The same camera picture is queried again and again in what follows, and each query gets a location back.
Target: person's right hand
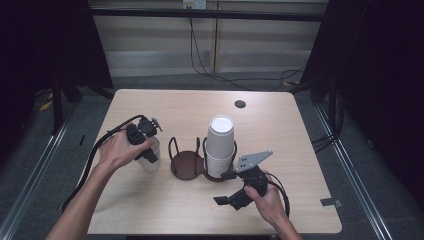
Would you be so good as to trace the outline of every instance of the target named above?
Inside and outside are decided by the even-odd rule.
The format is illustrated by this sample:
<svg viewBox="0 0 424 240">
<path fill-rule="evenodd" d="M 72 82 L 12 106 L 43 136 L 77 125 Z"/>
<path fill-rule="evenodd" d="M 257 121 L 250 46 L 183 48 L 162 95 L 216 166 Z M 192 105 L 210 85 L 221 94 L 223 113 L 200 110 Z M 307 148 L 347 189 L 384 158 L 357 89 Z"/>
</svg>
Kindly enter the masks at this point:
<svg viewBox="0 0 424 240">
<path fill-rule="evenodd" d="M 272 179 L 268 174 L 266 174 L 266 177 L 272 182 Z M 275 186 L 268 184 L 268 189 L 263 197 L 261 197 L 256 189 L 251 186 L 246 186 L 244 191 L 247 196 L 255 202 L 263 219 L 272 226 L 275 226 L 277 224 L 277 220 L 281 219 L 281 217 L 287 218 L 281 202 L 280 193 Z"/>
</svg>

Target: white paper cup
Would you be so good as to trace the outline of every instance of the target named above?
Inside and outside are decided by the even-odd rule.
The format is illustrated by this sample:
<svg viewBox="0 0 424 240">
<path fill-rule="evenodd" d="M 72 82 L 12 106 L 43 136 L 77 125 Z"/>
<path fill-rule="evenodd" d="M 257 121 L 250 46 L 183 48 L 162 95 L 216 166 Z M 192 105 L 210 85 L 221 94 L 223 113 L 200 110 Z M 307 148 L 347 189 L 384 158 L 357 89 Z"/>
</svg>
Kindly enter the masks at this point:
<svg viewBox="0 0 424 240">
<path fill-rule="evenodd" d="M 140 163 L 141 167 L 143 167 L 143 169 L 146 172 L 156 172 L 159 167 L 160 167 L 160 141 L 156 136 L 151 137 L 150 139 L 153 140 L 153 145 L 152 145 L 152 150 L 154 152 L 154 154 L 156 155 L 156 157 L 158 158 L 158 160 L 156 160 L 156 162 L 151 163 L 149 162 L 149 160 L 147 160 L 144 157 L 141 157 L 138 159 L 138 162 Z"/>
<path fill-rule="evenodd" d="M 206 150 L 216 159 L 226 159 L 234 152 L 234 123 L 225 115 L 212 118 L 209 123 Z"/>
<path fill-rule="evenodd" d="M 214 178 L 221 178 L 221 174 L 228 171 L 230 167 L 232 155 L 225 159 L 217 159 L 209 155 L 206 151 L 206 161 L 208 164 L 208 174 Z"/>
</svg>

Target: hand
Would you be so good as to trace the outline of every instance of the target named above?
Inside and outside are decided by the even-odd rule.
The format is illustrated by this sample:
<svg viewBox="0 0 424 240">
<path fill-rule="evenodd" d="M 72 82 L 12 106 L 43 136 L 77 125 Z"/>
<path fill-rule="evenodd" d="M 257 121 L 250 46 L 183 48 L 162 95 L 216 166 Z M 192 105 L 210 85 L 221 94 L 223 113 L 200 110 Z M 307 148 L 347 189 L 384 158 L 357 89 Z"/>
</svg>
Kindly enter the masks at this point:
<svg viewBox="0 0 424 240">
<path fill-rule="evenodd" d="M 120 131 L 106 140 L 99 148 L 99 164 L 106 164 L 116 170 L 130 163 L 138 154 L 152 145 L 153 140 L 151 139 L 146 139 L 140 145 L 132 145 L 128 142 L 127 132 L 124 130 Z"/>
<path fill-rule="evenodd" d="M 268 174 L 266 174 L 266 177 L 272 182 L 272 179 Z M 246 186 L 244 191 L 247 196 L 255 202 L 262 218 L 272 226 L 275 226 L 277 224 L 277 220 L 281 219 L 281 217 L 287 218 L 281 202 L 280 193 L 275 186 L 268 184 L 267 191 L 263 197 L 261 197 L 256 189 L 251 186 Z"/>
</svg>

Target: stacked paper cups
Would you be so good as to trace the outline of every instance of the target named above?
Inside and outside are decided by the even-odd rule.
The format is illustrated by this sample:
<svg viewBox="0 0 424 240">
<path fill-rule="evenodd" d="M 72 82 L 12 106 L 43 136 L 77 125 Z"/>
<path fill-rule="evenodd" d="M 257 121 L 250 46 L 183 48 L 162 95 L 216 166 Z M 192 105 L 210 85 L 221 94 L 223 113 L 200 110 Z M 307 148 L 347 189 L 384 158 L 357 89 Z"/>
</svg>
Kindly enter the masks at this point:
<svg viewBox="0 0 424 240">
<path fill-rule="evenodd" d="M 221 178 L 231 164 L 234 154 L 234 124 L 228 116 L 212 118 L 206 140 L 206 163 L 208 174 Z"/>
</svg>

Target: wall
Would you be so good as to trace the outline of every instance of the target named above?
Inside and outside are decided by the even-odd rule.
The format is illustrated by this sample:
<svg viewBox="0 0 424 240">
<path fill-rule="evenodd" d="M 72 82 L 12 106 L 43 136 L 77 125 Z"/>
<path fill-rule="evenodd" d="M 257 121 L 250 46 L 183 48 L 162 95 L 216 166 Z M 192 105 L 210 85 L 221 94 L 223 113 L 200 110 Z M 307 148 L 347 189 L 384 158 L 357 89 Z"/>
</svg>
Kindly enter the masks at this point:
<svg viewBox="0 0 424 240">
<path fill-rule="evenodd" d="M 91 6 L 181 9 L 182 0 L 106 1 Z M 207 9 L 324 13 L 326 1 L 207 1 Z M 183 18 L 95 16 L 112 77 L 203 71 Z M 208 72 L 283 71 L 305 65 L 320 23 L 193 19 Z"/>
</svg>

